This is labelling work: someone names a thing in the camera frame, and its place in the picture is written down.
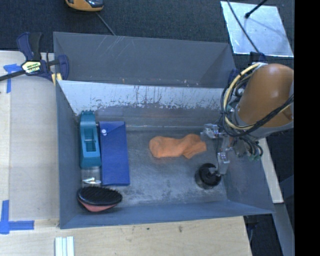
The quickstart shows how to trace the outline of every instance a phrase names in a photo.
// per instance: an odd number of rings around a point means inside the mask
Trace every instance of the blue tape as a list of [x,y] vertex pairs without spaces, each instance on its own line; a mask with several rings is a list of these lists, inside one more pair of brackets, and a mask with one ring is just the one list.
[[[8,72],[8,74],[22,70],[21,66],[17,64],[4,65],[3,68],[5,69],[5,71]],[[10,92],[11,92],[11,78],[9,78],[6,83],[6,93],[8,94]]]
[[9,221],[9,200],[2,202],[0,234],[7,235],[15,230],[34,230],[34,220]]

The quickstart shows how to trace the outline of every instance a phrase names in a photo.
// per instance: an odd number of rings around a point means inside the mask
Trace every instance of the clear bottle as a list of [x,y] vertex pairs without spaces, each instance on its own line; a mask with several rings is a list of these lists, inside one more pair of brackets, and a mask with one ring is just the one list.
[[101,186],[101,178],[100,178],[100,167],[94,166],[81,170],[81,179],[82,179],[82,187],[100,187]]

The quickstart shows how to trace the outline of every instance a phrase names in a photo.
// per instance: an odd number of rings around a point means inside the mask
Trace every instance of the teal tape dispenser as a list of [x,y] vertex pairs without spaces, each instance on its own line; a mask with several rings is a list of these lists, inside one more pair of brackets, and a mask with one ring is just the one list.
[[80,117],[80,167],[98,168],[102,164],[96,117],[93,111],[82,111]]

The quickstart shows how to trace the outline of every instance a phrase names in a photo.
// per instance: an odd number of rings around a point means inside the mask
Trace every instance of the black hairbrush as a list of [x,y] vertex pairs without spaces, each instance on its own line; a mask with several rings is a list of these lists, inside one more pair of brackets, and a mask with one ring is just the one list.
[[100,212],[119,204],[122,195],[110,188],[88,186],[78,190],[77,199],[88,211]]

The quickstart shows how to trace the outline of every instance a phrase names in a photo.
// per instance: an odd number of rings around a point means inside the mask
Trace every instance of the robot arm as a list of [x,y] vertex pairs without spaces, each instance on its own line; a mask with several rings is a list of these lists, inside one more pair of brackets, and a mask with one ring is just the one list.
[[228,153],[259,159],[259,140],[294,127],[294,71],[282,64],[255,63],[223,90],[221,117],[203,134],[218,140],[216,176],[228,169]]

